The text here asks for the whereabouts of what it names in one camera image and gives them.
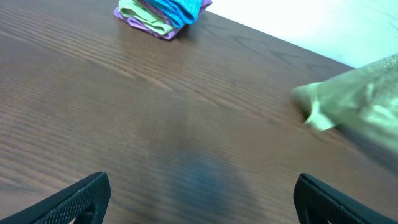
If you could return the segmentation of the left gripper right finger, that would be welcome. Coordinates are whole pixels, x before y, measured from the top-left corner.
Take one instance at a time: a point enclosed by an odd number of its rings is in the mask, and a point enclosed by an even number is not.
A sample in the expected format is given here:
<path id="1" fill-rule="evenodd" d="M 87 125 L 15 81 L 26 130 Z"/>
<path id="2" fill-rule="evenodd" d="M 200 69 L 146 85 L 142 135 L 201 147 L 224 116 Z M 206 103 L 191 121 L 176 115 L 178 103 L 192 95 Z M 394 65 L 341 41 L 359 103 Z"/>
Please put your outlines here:
<path id="1" fill-rule="evenodd" d="M 301 224 L 397 224 L 306 173 L 295 184 L 294 205 Z"/>

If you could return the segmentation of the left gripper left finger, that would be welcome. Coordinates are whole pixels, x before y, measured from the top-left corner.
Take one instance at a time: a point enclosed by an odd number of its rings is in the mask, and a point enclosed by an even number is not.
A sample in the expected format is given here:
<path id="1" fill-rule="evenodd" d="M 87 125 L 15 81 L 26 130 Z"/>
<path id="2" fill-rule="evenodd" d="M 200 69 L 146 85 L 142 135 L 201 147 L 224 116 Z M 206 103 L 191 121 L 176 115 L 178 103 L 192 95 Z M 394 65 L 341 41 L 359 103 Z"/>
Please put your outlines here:
<path id="1" fill-rule="evenodd" d="M 95 172 L 1 220 L 2 224 L 102 224 L 111 197 L 105 172 Z"/>

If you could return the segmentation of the green microfiber cloth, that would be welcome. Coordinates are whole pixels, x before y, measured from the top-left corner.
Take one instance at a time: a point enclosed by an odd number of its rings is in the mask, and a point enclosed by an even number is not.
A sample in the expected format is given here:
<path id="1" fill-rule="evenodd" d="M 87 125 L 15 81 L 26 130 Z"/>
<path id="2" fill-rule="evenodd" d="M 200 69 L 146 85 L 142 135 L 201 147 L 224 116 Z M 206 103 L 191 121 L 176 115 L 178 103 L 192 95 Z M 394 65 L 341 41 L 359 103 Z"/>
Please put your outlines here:
<path id="1" fill-rule="evenodd" d="M 292 97 L 309 113 L 307 125 L 325 131 L 342 124 L 397 153 L 396 54 L 298 86 Z"/>

